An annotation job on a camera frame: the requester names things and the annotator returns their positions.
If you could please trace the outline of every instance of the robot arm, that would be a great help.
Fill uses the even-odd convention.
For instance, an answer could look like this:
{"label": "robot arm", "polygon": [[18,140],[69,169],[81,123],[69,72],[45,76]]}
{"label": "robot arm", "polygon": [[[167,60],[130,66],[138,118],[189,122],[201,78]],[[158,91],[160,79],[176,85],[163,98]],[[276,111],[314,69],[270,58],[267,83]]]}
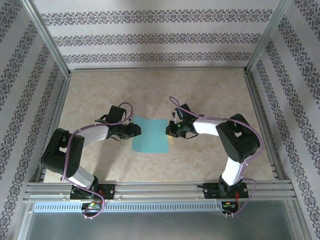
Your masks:
{"label": "robot arm", "polygon": [[[112,106],[108,115],[103,115],[95,122],[100,124],[118,123],[125,114],[125,109]],[[83,148],[96,141],[114,138],[114,136],[117,136],[119,140],[125,140],[140,134],[141,128],[133,122],[129,123],[129,121],[126,124],[111,126],[98,125],[78,132],[71,141],[66,177],[74,184],[96,191],[96,188],[98,187],[98,178],[80,166]],[[66,162],[66,147],[71,135],[71,132],[62,128],[58,128],[54,131],[41,158],[43,167],[55,173],[63,174]]]}
{"label": "robot arm", "polygon": [[[181,106],[190,111],[187,104]],[[210,134],[219,136],[228,155],[225,170],[219,178],[220,195],[226,196],[234,192],[242,182],[242,172],[246,160],[251,158],[260,147],[257,136],[248,128],[231,121],[209,120],[195,117],[180,108],[172,113],[181,120],[179,123],[170,121],[165,133],[169,136],[186,138],[186,133]],[[241,114],[235,114],[231,119],[247,125],[248,122]]]}

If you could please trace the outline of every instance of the blue cloth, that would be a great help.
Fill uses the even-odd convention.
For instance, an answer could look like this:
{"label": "blue cloth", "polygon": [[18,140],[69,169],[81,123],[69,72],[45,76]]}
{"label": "blue cloth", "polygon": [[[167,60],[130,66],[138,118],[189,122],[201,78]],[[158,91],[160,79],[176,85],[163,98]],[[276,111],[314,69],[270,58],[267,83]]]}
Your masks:
{"label": "blue cloth", "polygon": [[165,154],[169,152],[169,141],[166,135],[167,119],[146,119],[133,117],[133,122],[141,128],[141,135],[132,140],[132,150],[148,154]]}

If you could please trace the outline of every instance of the damask wallpaper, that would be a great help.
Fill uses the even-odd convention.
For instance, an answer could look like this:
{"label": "damask wallpaper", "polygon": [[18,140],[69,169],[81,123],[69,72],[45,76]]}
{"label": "damask wallpaper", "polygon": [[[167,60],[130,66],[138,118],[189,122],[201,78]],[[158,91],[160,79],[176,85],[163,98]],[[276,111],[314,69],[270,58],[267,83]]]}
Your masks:
{"label": "damask wallpaper", "polygon": [[244,67],[279,0],[34,1],[70,69]]}
{"label": "damask wallpaper", "polygon": [[277,154],[320,239],[320,5],[294,0],[252,71]]}
{"label": "damask wallpaper", "polygon": [[0,0],[0,240],[12,239],[64,82],[19,0]]}

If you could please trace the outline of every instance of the metal plate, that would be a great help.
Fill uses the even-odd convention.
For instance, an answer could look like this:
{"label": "metal plate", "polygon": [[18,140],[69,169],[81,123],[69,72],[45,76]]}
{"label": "metal plate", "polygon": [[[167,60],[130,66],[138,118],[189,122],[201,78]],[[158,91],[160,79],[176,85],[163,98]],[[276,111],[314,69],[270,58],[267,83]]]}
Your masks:
{"label": "metal plate", "polygon": [[[203,192],[205,199],[235,199],[236,193],[231,193],[227,196],[221,196],[219,194],[219,183],[204,183]],[[237,192],[239,193],[240,199],[247,199],[249,197],[247,184],[244,182],[241,183]]]}
{"label": "metal plate", "polygon": [[218,211],[34,212],[27,240],[293,240],[281,201],[250,202],[234,218]]}
{"label": "metal plate", "polygon": [[[99,184],[98,192],[103,191],[105,200],[112,200],[115,196],[115,184]],[[79,190],[76,186],[72,186],[70,192],[70,200],[95,200],[100,199],[97,195],[92,195],[89,192]]]}
{"label": "metal plate", "polygon": [[[36,213],[79,213],[81,202],[37,202]],[[106,213],[222,212],[220,201],[207,202],[107,202]]]}

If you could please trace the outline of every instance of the purple cable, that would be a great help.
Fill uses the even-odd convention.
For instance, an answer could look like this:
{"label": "purple cable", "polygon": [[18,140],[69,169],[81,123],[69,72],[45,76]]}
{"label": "purple cable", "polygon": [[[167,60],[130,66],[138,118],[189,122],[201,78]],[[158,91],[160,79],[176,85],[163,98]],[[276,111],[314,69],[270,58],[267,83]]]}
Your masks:
{"label": "purple cable", "polygon": [[94,128],[96,126],[114,126],[114,125],[119,125],[119,124],[123,124],[125,123],[126,121],[130,120],[130,118],[132,117],[133,115],[133,112],[134,112],[134,108],[132,107],[132,105],[129,103],[129,102],[123,102],[119,105],[122,106],[123,104],[128,104],[130,107],[131,107],[131,112],[129,114],[129,116],[122,120],[122,121],[119,121],[119,122],[116,122],[116,123],[99,123],[99,124],[91,124],[91,125],[87,125],[87,126],[84,126],[84,127],[81,127],[79,128],[78,130],[74,131],[74,133],[71,134],[70,138],[69,138],[69,141],[68,141],[68,144],[67,144],[67,147],[66,147],[66,152],[65,152],[65,162],[64,162],[64,169],[63,169],[63,174],[62,174],[62,177],[61,177],[61,181],[68,181],[69,183],[75,185],[76,187],[82,189],[82,190],[85,190],[91,194],[95,194],[97,195],[98,197],[101,198],[102,200],[102,205],[101,205],[101,208],[100,208],[100,211],[97,212],[95,215],[91,216],[90,218],[93,219],[95,218],[96,216],[98,216],[100,213],[102,213],[102,211],[105,209],[105,198],[100,195],[99,193],[95,192],[95,191],[91,191],[90,189],[87,189],[85,187],[82,187],[82,186],[79,186],[77,184],[75,184],[74,182],[72,182],[71,180],[69,180],[68,178],[66,178],[67,176],[67,169],[68,169],[68,164],[69,164],[69,156],[70,156],[70,147],[71,147],[71,141],[72,139],[74,138],[74,136],[76,134],[78,134],[79,132],[81,132],[82,130],[85,130],[85,129],[90,129],[90,128]]}
{"label": "purple cable", "polygon": [[248,129],[250,129],[257,136],[257,138],[258,138],[258,140],[260,142],[259,151],[253,157],[251,157],[250,159],[245,161],[246,164],[241,168],[240,173],[239,173],[240,176],[242,176],[247,164],[250,163],[251,161],[255,160],[262,153],[262,151],[264,150],[264,141],[262,140],[260,134],[253,127],[251,127],[250,125],[245,124],[242,121],[238,121],[238,120],[235,120],[235,119],[232,119],[232,118],[228,118],[228,117],[201,116],[201,115],[195,114],[195,113],[193,113],[191,111],[188,111],[188,110],[184,109],[183,107],[181,107],[180,104],[179,104],[179,101],[176,98],[174,98],[173,96],[170,96],[169,100],[174,105],[176,105],[179,109],[181,109],[182,111],[185,111],[186,113],[191,114],[191,115],[193,115],[193,116],[195,116],[197,118],[206,119],[206,120],[213,120],[213,121],[231,121],[231,122],[234,122],[236,124],[240,124],[240,125],[248,128]]}
{"label": "purple cable", "polygon": [[256,190],[256,187],[257,187],[257,182],[256,182],[256,180],[254,180],[253,178],[245,178],[245,177],[244,177],[243,180],[244,180],[244,181],[252,181],[252,182],[254,183],[253,189],[252,189],[249,197],[247,198],[247,200],[246,200],[246,201],[244,202],[244,204],[242,205],[242,207],[241,207],[240,209],[238,209],[238,211],[236,211],[236,212],[233,214],[233,216],[236,216],[237,214],[239,214],[239,213],[245,208],[245,206],[248,204],[249,200],[253,197],[254,192],[255,192],[255,190]]}

